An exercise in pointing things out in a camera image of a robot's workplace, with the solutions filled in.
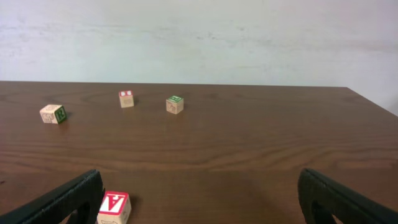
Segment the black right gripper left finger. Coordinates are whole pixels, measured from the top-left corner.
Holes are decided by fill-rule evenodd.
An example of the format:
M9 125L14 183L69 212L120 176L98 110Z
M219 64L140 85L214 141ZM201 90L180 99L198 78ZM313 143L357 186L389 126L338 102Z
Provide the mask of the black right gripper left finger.
M103 181L98 170L89 170L45 195L5 214L1 223L94 224L103 200Z

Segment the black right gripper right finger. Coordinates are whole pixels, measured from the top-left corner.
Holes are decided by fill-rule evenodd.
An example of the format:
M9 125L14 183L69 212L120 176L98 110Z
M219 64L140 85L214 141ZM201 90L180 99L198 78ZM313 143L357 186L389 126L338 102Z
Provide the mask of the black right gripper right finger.
M308 224L397 223L397 212L378 204L313 170L303 169L298 178L298 199Z

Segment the red letter A block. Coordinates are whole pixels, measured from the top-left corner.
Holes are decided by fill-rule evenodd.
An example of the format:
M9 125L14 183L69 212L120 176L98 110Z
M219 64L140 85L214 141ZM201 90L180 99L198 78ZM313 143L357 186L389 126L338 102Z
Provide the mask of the red letter A block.
M97 215L98 224L126 224L131 212L129 194L106 191Z

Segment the red letter I block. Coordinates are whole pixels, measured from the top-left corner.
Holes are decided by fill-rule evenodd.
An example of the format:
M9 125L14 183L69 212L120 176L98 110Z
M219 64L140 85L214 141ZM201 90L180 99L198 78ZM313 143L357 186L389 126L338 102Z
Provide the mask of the red letter I block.
M119 92L119 100L121 108L134 106L134 96L132 90L124 90Z

